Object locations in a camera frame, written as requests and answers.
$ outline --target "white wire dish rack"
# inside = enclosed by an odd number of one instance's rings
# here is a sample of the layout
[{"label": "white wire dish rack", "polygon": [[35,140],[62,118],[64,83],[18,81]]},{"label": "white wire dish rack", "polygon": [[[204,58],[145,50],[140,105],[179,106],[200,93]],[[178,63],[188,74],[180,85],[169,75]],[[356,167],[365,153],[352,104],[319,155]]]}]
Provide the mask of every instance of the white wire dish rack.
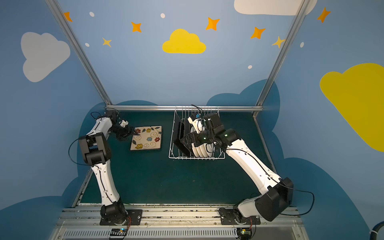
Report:
[{"label": "white wire dish rack", "polygon": [[[171,135],[171,141],[170,141],[170,147],[169,147],[169,158],[171,159],[201,159],[201,160],[216,160],[216,159],[225,159],[225,152],[218,147],[215,147],[213,144],[211,144],[213,150],[213,154],[209,154],[212,156],[208,157],[201,157],[198,156],[196,157],[193,153],[190,154],[190,156],[187,156],[185,153],[183,153],[175,144],[174,140],[178,138],[178,134],[180,134],[180,129],[184,133],[184,131],[188,131],[188,133],[192,130],[193,131],[193,126],[189,127],[189,129],[184,129],[184,126],[187,125],[189,126],[188,118],[192,114],[198,113],[199,110],[193,106],[190,107],[182,107],[182,108],[176,108],[175,109],[175,114],[173,117],[173,125],[172,125],[172,135]],[[214,107],[204,107],[203,108],[203,115],[208,114],[208,113],[217,113],[220,116],[218,108]],[[201,122],[203,127],[207,129],[205,122]]]}]

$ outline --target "black mounting plate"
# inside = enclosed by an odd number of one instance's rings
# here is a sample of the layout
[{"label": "black mounting plate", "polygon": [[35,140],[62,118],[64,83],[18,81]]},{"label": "black mounting plate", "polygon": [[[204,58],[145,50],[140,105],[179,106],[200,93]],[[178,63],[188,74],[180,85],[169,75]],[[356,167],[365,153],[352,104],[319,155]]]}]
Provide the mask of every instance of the black mounting plate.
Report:
[{"label": "black mounting plate", "polygon": [[[141,210],[141,209],[126,209],[125,211],[127,212],[127,218],[131,217],[131,221],[132,221],[131,226],[140,225],[143,210]],[[100,226],[116,226],[116,225],[114,223],[107,222],[105,219],[102,218],[100,220]]]},{"label": "black mounting plate", "polygon": [[[235,211],[233,209],[220,208],[218,213],[220,214],[221,225],[238,225],[238,223],[235,221]],[[247,221],[244,225],[251,225],[251,218],[252,225],[261,224],[259,216],[252,216],[247,218]]]}]

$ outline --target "white cloud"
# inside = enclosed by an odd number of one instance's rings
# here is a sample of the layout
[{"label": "white cloud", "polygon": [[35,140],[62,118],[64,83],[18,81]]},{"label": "white cloud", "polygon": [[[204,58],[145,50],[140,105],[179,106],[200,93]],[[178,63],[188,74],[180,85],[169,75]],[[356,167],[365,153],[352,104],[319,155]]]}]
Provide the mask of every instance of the white cloud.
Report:
[{"label": "white cloud", "polygon": [[26,58],[24,75],[31,82],[41,81],[70,56],[67,43],[58,41],[49,33],[27,32],[22,36],[22,51]]},{"label": "white cloud", "polygon": [[[242,14],[296,15],[301,0],[235,0],[235,10]],[[310,0],[306,13],[312,11],[317,0]]]}]

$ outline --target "robotic arm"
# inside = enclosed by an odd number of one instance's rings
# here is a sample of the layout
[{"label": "robotic arm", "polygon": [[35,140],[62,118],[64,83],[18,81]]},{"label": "robotic arm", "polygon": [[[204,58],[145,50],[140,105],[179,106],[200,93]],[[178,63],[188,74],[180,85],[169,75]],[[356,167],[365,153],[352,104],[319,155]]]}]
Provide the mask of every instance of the robotic arm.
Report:
[{"label": "robotic arm", "polygon": [[106,140],[110,132],[116,134],[120,141],[129,135],[138,135],[128,122],[121,120],[117,111],[106,111],[96,119],[96,124],[86,135],[79,138],[83,160],[91,166],[97,179],[101,194],[100,225],[123,225],[126,223],[127,212],[116,190],[111,173],[111,149]]},{"label": "robotic arm", "polygon": [[[188,118],[188,123],[192,124],[196,131],[180,139],[186,149],[191,151],[193,147],[212,143],[222,148],[251,177],[261,193],[260,196],[245,199],[234,207],[235,221],[244,224],[250,216],[258,215],[267,221],[275,219],[292,202],[293,182],[289,178],[282,179],[271,171],[248,148],[238,133],[233,129],[224,128],[217,113],[204,116],[200,114],[193,114]],[[205,123],[206,131],[199,127],[199,121]]]}]

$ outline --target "decorative plate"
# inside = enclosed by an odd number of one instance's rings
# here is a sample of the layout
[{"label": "decorative plate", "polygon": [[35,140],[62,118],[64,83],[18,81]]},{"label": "decorative plate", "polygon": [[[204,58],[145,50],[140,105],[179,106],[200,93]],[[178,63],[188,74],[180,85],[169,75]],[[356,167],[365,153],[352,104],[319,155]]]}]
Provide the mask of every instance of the decorative plate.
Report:
[{"label": "decorative plate", "polygon": [[140,136],[133,135],[131,150],[150,150],[161,148],[161,126],[135,127]]}]

